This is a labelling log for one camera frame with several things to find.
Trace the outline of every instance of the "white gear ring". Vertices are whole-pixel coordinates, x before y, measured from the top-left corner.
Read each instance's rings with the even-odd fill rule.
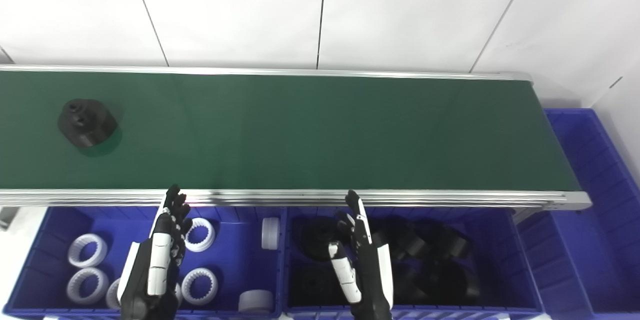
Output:
[[[120,302],[118,301],[118,285],[120,285],[120,278],[112,282],[107,289],[107,294],[104,299],[107,302],[107,307],[113,310],[120,310]]]
[[[211,222],[209,222],[209,220],[205,219],[204,217],[196,217],[192,221],[193,225],[191,225],[191,228],[187,232],[187,235],[185,235],[184,237],[184,245],[187,249],[194,253],[203,252],[208,249],[211,244],[213,244],[213,241],[216,239],[216,231],[213,229],[213,225],[211,224]],[[197,227],[206,228],[206,237],[204,238],[204,240],[194,244],[189,241],[189,234],[192,233],[192,231],[194,231],[194,229]]]
[[[192,296],[191,288],[194,281],[199,277],[208,277],[208,279],[211,281],[211,288],[203,297],[195,298]],[[214,275],[213,272],[206,267],[199,267],[197,269],[191,270],[182,281],[182,296],[189,304],[192,304],[194,306],[203,306],[205,304],[208,304],[208,302],[216,297],[217,293],[218,279],[216,278],[216,275]]]
[[[87,245],[95,243],[95,252],[86,260],[80,260],[80,252]],[[93,268],[102,263],[107,256],[107,243],[94,233],[85,233],[73,240],[67,252],[69,263],[77,268]]]
[[[97,277],[98,284],[89,296],[82,297],[80,296],[80,286],[90,277]],[[84,269],[78,270],[66,284],[66,296],[76,304],[87,306],[102,299],[105,293],[107,293],[108,286],[109,279],[107,279],[107,275],[102,272],[102,270],[96,269],[95,267],[85,267]]]

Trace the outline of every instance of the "white cylindrical part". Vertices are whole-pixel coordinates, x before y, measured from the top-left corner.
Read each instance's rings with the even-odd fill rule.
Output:
[[[120,302],[118,301],[118,285],[120,285],[119,277],[116,281],[112,282],[107,289],[107,294],[104,299],[107,302],[107,307],[109,309],[120,310]]]
[[[189,235],[197,227],[206,228],[206,237],[204,238],[204,240],[200,242],[196,242],[196,243],[190,242]],[[193,225],[191,225],[191,228],[187,232],[187,235],[184,237],[184,245],[190,251],[199,253],[208,249],[213,244],[213,241],[215,239],[216,239],[216,231],[213,228],[213,225],[211,224],[211,222],[209,222],[209,220],[205,219],[204,217],[196,217],[195,219],[193,219]]]
[[[92,293],[82,297],[80,295],[80,286],[82,286],[82,283],[89,277],[97,277],[98,284]],[[66,284],[66,295],[72,302],[80,304],[81,306],[87,306],[102,299],[105,293],[107,293],[108,287],[109,279],[107,279],[107,275],[102,272],[102,270],[96,269],[95,267],[85,267],[84,269],[78,270]]]
[[[96,244],[95,252],[88,259],[80,260],[80,252],[91,243]],[[73,240],[67,256],[69,263],[75,267],[93,268],[105,260],[105,256],[107,256],[107,243],[102,237],[94,233],[85,233],[84,235],[78,236],[76,240]]]
[[[240,294],[240,313],[268,314],[274,311],[274,293],[267,290],[249,290]]]
[[[265,217],[262,219],[262,248],[265,250],[278,250],[279,236],[280,219],[278,217]]]
[[[202,297],[193,297],[192,296],[192,284],[199,277],[207,277],[211,282],[210,288],[208,292]],[[213,272],[206,267],[199,267],[197,269],[191,270],[187,276],[184,277],[182,281],[182,297],[189,303],[194,306],[203,306],[208,304],[213,298],[216,297],[218,293],[218,279]]]

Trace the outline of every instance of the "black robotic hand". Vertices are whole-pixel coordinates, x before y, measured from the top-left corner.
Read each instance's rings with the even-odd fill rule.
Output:
[[[339,241],[329,243],[331,264],[355,320],[391,320],[394,286],[389,245],[372,238],[362,199],[349,190],[345,201],[355,215],[339,211],[338,228],[349,234],[357,261],[352,265]]]
[[[134,242],[118,287],[121,320],[173,320],[178,311],[174,288],[185,258],[185,235],[192,227],[186,195],[172,185],[155,216],[149,238]]]

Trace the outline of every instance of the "blue plastic bin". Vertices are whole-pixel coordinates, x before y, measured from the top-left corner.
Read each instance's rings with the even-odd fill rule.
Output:
[[[295,320],[352,319],[349,306],[299,306],[288,304],[291,273],[306,265],[325,266],[301,253],[295,227],[315,216],[333,216],[345,208],[309,207],[288,209],[283,311]],[[471,258],[464,265],[478,276],[481,295],[477,306],[394,305],[395,320],[487,319],[509,314],[513,320],[532,318],[543,312],[521,240],[508,209],[488,208],[367,208],[370,218],[401,216],[413,221],[439,220],[464,232],[473,240]]]
[[[204,306],[192,306],[183,301],[176,318],[214,320],[238,317],[240,293],[256,289],[274,293],[274,311],[262,317],[278,318],[282,313],[285,213],[285,208],[275,207],[192,208],[190,216],[212,222],[216,238],[213,245],[203,252],[187,250],[180,266],[180,282],[190,270],[206,267],[215,273],[219,288],[215,298]],[[82,234],[91,232],[101,236],[109,252],[97,267],[112,282],[121,276],[131,242],[140,242],[149,236],[155,214],[156,208],[153,207],[48,209],[4,313],[26,319],[46,315],[73,320],[119,318],[119,311],[108,309],[104,300],[81,306],[67,299],[67,282],[78,270],[68,262],[67,251],[71,242]],[[262,219],[267,217],[281,220],[277,251],[261,247]],[[208,290],[208,281],[202,282],[196,281],[192,286],[195,295]]]
[[[546,111],[593,206],[518,225],[554,320],[640,319],[640,192],[590,109]]]

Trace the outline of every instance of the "white plastic cap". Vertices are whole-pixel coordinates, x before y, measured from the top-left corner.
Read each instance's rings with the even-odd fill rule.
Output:
[[[274,311],[274,293],[267,290],[249,290],[240,294],[240,313],[268,314]]]
[[[262,248],[265,250],[278,250],[279,235],[280,219],[278,217],[265,217],[262,220]]]

